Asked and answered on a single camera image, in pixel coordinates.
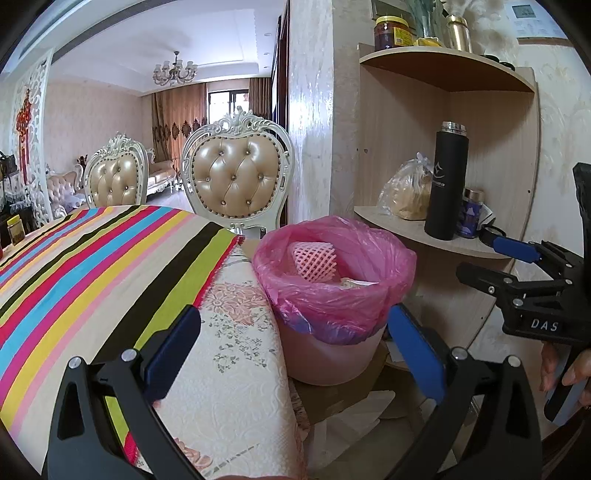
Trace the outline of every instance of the clear plastic bag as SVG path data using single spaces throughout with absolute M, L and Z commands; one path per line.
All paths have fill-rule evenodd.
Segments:
M 378 207 L 405 220 L 427 218 L 433 163 L 417 153 L 417 158 L 407 161 L 388 180 L 379 195 Z
M 296 272 L 289 249 L 293 242 L 329 242 L 335 248 L 337 277 L 376 283 L 349 290 L 338 279 L 311 283 Z M 415 252 L 392 233 L 328 216 L 267 233 L 252 264 L 287 326 L 324 343 L 354 345 L 384 327 L 390 307 L 413 284 L 416 261 Z

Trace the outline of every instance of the white carved partition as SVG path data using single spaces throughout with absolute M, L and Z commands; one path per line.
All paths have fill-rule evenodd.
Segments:
M 12 101 L 10 149 L 17 158 L 21 169 L 19 133 L 16 130 L 17 115 L 29 92 L 31 120 L 28 124 L 28 163 L 27 181 L 20 185 L 27 200 L 31 202 L 35 222 L 38 227 L 53 220 L 51 204 L 47 193 L 46 162 L 43 151 L 43 113 L 47 93 L 47 77 L 53 57 L 53 49 L 43 55 L 29 71 L 17 82 Z

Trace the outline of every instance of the black bottle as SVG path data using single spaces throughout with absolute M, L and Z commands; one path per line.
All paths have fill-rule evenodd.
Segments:
M 439 240 L 452 240 L 462 205 L 468 162 L 466 127 L 443 122 L 435 143 L 435 168 L 425 233 Z

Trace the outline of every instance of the chandelier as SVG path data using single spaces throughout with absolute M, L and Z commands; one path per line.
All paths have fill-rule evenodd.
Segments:
M 170 67 L 170 62 L 167 60 L 164 65 L 156 65 L 154 69 L 154 83 L 163 87 L 168 82 L 170 85 L 174 85 L 176 82 L 188 83 L 192 82 L 197 73 L 197 65 L 194 65 L 192 61 L 187 62 L 187 66 L 183 68 L 183 61 L 178 59 L 179 51 L 174 52 L 174 63 L 173 67 Z

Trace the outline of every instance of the pink plastic bag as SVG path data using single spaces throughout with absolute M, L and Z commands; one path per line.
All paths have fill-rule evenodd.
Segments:
M 344 290 L 310 283 L 296 273 L 289 244 L 330 242 L 339 277 L 378 282 Z M 269 232 L 252 259 L 256 276 L 286 325 L 324 343 L 354 345 L 386 323 L 414 280 L 417 256 L 392 233 L 362 222 L 327 216 Z

